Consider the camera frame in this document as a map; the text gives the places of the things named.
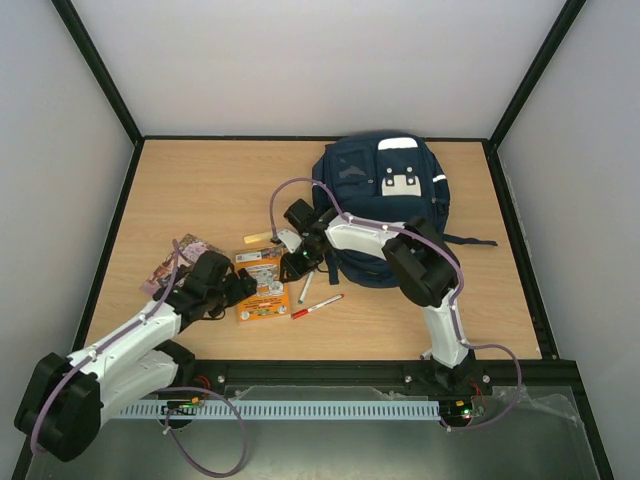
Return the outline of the orange comic book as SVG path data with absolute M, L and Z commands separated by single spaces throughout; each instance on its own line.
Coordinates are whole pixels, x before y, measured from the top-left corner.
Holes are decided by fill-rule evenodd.
M 237 269 L 245 269 L 256 280 L 256 293 L 237 305 L 237 321 L 250 322 L 291 316 L 289 287 L 280 281 L 282 246 L 239 251 Z

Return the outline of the navy blue backpack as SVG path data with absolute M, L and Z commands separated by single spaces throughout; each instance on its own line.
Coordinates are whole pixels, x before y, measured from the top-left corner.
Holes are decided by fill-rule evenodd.
M 333 206 L 379 222 L 426 219 L 443 239 L 456 245 L 496 247 L 494 240 L 458 237 L 445 232 L 451 206 L 447 177 L 426 142 L 405 132 L 369 132 L 342 138 L 325 147 L 312 168 L 314 208 Z

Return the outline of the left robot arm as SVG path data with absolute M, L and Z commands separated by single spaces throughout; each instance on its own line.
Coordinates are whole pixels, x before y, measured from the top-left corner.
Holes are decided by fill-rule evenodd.
M 128 405 L 165 388 L 189 388 L 194 354 L 175 337 L 257 291 L 256 280 L 214 251 L 199 256 L 137 314 L 97 342 L 66 356 L 50 353 L 34 367 L 14 419 L 33 453 L 68 462 Z

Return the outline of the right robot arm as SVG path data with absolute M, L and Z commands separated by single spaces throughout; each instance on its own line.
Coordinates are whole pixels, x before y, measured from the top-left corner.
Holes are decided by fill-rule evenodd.
M 384 260 L 405 297 L 422 309 L 431 337 L 426 381 L 441 395 L 469 395 L 474 383 L 475 355 L 461 322 L 457 297 L 464 286 L 459 261 L 425 219 L 384 223 L 315 211 L 299 199 L 284 213 L 293 238 L 278 238 L 287 253 L 281 260 L 281 281 L 297 281 L 328 258 L 351 250 Z

